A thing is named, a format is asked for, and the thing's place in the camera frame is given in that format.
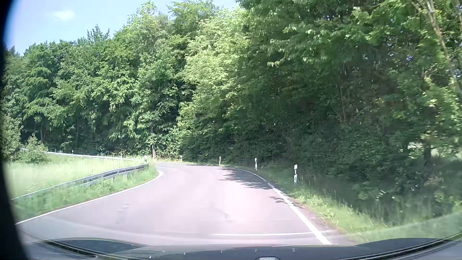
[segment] cloud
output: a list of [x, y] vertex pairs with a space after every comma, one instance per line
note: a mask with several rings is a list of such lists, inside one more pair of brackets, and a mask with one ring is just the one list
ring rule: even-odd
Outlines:
[[53, 13], [53, 15], [63, 21], [66, 21], [66, 20], [73, 18], [75, 16], [75, 13], [69, 10], [65, 10], [65, 11], [56, 11]]

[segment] sky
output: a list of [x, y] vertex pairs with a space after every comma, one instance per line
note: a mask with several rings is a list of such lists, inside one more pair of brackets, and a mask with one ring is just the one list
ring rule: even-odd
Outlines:
[[[146, 0], [16, 0], [7, 18], [5, 41], [20, 54], [34, 43], [72, 41], [86, 36], [98, 25], [113, 35], [130, 14]], [[154, 0], [159, 11], [167, 13], [173, 0]], [[218, 6], [233, 8], [234, 0], [214, 0]]]

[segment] windshield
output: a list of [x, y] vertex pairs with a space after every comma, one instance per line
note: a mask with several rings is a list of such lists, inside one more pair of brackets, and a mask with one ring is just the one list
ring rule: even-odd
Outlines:
[[21, 239], [454, 235], [461, 29], [454, 0], [18, 0], [0, 126]]

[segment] road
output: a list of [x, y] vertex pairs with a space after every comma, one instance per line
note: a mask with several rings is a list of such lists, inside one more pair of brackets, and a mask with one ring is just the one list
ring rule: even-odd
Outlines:
[[160, 162], [155, 180], [22, 221], [23, 242], [72, 237], [146, 245], [343, 244], [307, 209], [244, 170]]

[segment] metal guardrail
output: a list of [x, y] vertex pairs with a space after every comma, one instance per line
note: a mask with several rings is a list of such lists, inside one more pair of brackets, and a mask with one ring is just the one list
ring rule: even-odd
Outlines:
[[[74, 155], [74, 154], [63, 154], [63, 153], [54, 153], [54, 152], [44, 152], [46, 154], [52, 154], [52, 155], [62, 155], [62, 156], [72, 156], [72, 157], [81, 157], [81, 158], [99, 158], [99, 159], [115, 159], [115, 160], [130, 160], [130, 161], [138, 161], [137, 159], [126, 159], [126, 158], [121, 158], [121, 157], [109, 157], [109, 156], [95, 156], [95, 155]], [[136, 166], [130, 166], [130, 167], [124, 167], [124, 168], [119, 168], [119, 169], [114, 169], [110, 171], [106, 171], [103, 173], [97, 173], [94, 175], [90, 175], [87, 177], [83, 177], [80, 179], [76, 180], [70, 180], [61, 184], [57, 184], [48, 188], [44, 188], [35, 192], [31, 192], [28, 194], [24, 194], [22, 196], [12, 198], [11, 200], [15, 200], [18, 198], [30, 198], [36, 195], [39, 195], [41, 193], [45, 193], [51, 189], [55, 188], [64, 188], [64, 187], [70, 187], [70, 186], [91, 186], [93, 184], [96, 184], [102, 180], [107, 180], [114, 178], [119, 175], [128, 175], [129, 173], [137, 172], [139, 170], [146, 170], [149, 168], [149, 164], [141, 164], [141, 165], [136, 165]]]

